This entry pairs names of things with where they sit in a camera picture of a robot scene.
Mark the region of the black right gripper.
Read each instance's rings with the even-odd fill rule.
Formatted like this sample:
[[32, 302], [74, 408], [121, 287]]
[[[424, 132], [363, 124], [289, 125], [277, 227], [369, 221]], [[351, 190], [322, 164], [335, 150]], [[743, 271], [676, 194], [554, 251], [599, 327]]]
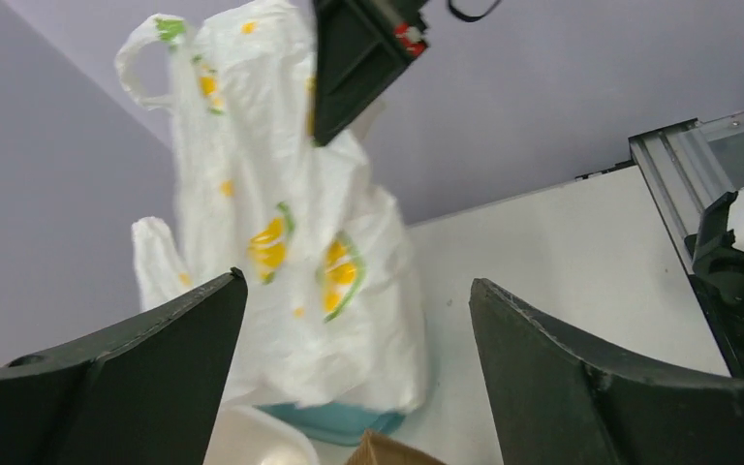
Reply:
[[326, 146], [428, 48], [423, 1], [320, 0], [314, 139]]

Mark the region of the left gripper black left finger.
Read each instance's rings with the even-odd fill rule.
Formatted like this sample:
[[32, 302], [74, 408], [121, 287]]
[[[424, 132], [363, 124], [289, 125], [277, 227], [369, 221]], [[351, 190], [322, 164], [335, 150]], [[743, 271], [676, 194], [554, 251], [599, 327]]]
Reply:
[[248, 287], [233, 269], [0, 367], [0, 464], [201, 464]]

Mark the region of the white plastic basket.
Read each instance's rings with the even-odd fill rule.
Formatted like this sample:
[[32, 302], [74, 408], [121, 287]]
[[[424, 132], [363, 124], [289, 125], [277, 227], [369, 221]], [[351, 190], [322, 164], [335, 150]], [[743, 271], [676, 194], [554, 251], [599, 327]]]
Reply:
[[300, 431], [250, 406], [222, 405], [204, 465], [317, 465], [321, 461]]

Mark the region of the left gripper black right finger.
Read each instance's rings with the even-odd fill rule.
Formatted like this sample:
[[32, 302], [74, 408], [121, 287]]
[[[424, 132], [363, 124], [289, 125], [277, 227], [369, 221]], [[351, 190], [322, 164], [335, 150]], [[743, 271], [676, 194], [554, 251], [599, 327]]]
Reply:
[[507, 464], [744, 464], [744, 379], [632, 352], [478, 278], [469, 301]]

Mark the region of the white plastic grocery bag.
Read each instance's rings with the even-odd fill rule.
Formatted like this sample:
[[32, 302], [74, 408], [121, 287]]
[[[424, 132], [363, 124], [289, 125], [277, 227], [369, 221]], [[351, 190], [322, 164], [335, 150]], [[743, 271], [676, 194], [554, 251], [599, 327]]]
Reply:
[[132, 226], [143, 310], [238, 268], [246, 311], [223, 400], [407, 414], [429, 388], [419, 278], [396, 199], [350, 131], [313, 138], [311, 28], [252, 1], [200, 28], [156, 14], [114, 65], [171, 116], [176, 224]]

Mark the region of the brown paper grocery bag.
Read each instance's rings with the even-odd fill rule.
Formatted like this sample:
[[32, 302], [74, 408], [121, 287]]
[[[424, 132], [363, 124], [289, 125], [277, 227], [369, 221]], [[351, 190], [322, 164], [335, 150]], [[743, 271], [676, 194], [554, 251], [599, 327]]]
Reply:
[[441, 460], [389, 436], [367, 429], [346, 465], [445, 465]]

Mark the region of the teal transparent plastic tub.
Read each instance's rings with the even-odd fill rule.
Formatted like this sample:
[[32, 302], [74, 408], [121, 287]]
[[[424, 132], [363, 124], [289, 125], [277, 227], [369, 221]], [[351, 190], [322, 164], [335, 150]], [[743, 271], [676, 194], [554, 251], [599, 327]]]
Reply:
[[366, 430], [390, 435], [405, 419], [397, 412], [370, 411], [336, 402], [306, 408], [292, 403], [273, 404], [259, 406], [259, 409], [312, 440], [345, 447], [357, 446]]

